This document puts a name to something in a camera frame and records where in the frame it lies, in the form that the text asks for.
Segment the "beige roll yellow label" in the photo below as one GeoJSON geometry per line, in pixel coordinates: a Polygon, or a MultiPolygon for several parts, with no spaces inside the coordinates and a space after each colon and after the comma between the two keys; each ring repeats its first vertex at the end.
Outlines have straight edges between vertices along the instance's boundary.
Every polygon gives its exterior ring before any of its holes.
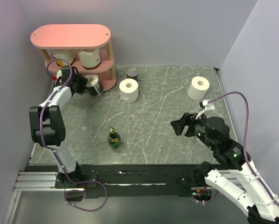
{"type": "Polygon", "coordinates": [[[70,49],[52,49],[51,54],[58,59],[56,63],[61,67],[72,65],[75,60],[75,53],[70,49]]]}

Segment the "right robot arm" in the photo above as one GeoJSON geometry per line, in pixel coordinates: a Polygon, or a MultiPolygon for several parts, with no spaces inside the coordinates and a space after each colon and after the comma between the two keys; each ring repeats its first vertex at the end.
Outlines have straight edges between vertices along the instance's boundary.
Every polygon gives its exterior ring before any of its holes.
{"type": "Polygon", "coordinates": [[[204,161],[195,168],[194,181],[199,186],[209,185],[232,201],[250,224],[279,224],[279,199],[260,179],[260,174],[243,146],[230,138],[230,128],[223,118],[204,114],[185,113],[171,126],[177,136],[196,137],[212,151],[223,170],[232,174],[242,185],[238,187],[224,177],[210,163],[204,161]]]}

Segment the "beige paper roll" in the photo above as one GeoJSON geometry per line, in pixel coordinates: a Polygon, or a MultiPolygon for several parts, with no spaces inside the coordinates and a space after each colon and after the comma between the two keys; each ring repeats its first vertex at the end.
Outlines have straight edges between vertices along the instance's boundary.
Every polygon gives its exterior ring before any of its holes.
{"type": "Polygon", "coordinates": [[[87,70],[98,67],[101,63],[99,49],[83,49],[78,53],[80,62],[87,70]]]}

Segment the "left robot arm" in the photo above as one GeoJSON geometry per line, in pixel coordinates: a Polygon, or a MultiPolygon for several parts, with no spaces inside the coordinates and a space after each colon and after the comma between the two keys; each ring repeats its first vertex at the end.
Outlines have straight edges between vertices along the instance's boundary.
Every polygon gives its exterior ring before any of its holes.
{"type": "Polygon", "coordinates": [[[63,67],[60,73],[50,96],[39,106],[29,109],[30,130],[33,142],[44,147],[56,162],[57,183],[76,188],[82,184],[83,176],[78,162],[64,143],[66,129],[62,109],[74,94],[85,92],[87,79],[76,67],[63,67]]]}

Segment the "black label roll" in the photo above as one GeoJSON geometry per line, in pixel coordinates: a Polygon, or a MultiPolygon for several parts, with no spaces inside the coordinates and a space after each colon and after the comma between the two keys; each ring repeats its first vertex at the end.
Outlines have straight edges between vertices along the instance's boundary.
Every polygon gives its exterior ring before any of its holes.
{"type": "Polygon", "coordinates": [[[84,78],[87,79],[86,89],[91,96],[95,97],[103,93],[104,89],[98,75],[85,75],[84,78]]]}

